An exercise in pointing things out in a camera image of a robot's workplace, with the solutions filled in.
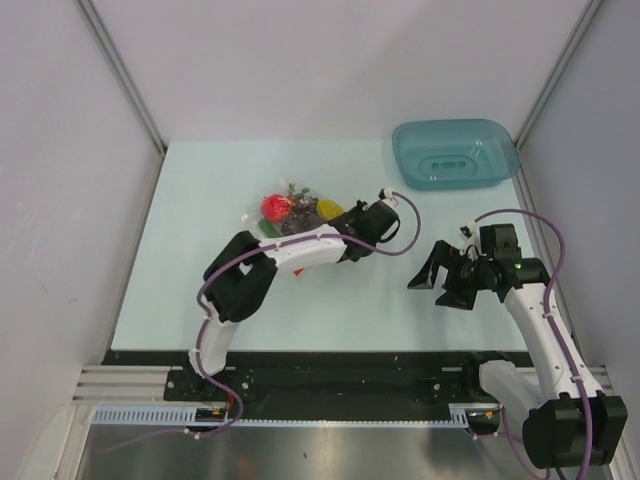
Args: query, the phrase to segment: plastic bag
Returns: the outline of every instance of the plastic bag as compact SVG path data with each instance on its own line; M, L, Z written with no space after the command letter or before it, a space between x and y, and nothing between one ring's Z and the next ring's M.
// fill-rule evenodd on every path
M333 200L285 179L265 192L242 221L256 238L279 238L314 230L343 213Z

